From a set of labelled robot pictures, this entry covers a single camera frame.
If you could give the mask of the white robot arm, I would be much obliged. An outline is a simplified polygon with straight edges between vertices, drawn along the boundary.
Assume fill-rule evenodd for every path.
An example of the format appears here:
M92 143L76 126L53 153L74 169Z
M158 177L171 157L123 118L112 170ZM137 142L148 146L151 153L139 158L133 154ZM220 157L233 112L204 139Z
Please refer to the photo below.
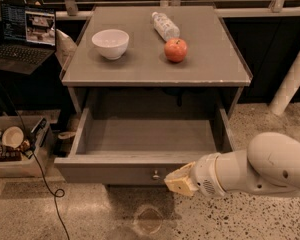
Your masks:
M275 132L255 136L246 149L204 155L168 174L172 192L223 197L233 192L300 196L300 142Z

